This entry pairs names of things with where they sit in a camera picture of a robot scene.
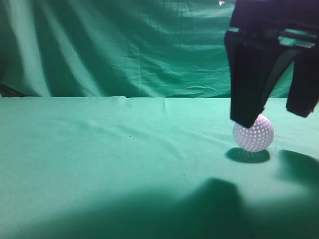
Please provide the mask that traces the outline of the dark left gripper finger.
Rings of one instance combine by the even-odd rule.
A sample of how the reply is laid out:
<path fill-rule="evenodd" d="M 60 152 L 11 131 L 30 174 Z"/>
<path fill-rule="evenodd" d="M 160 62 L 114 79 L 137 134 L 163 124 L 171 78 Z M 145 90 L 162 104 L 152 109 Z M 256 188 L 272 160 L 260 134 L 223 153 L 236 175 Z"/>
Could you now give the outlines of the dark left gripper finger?
<path fill-rule="evenodd" d="M 319 48 L 304 50 L 294 62 L 287 111 L 306 118 L 319 102 Z"/>

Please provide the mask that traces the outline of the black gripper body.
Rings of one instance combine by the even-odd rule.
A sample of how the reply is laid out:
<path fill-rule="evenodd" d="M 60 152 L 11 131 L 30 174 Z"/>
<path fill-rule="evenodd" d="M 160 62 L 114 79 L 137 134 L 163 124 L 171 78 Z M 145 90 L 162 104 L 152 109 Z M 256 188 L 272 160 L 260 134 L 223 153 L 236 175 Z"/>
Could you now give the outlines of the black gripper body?
<path fill-rule="evenodd" d="M 280 36 L 319 47 L 317 0 L 232 0 L 234 10 L 228 31 L 228 47 L 269 45 L 278 47 Z"/>

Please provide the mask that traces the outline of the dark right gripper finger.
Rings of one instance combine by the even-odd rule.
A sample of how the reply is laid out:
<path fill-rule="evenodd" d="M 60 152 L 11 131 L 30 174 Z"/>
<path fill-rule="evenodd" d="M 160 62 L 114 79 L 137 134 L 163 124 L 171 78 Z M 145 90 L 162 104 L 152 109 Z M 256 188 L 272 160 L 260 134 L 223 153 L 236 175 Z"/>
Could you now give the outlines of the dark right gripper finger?
<path fill-rule="evenodd" d="M 230 118 L 250 128 L 290 64 L 300 55 L 277 40 L 227 31 L 224 38 L 231 79 Z"/>

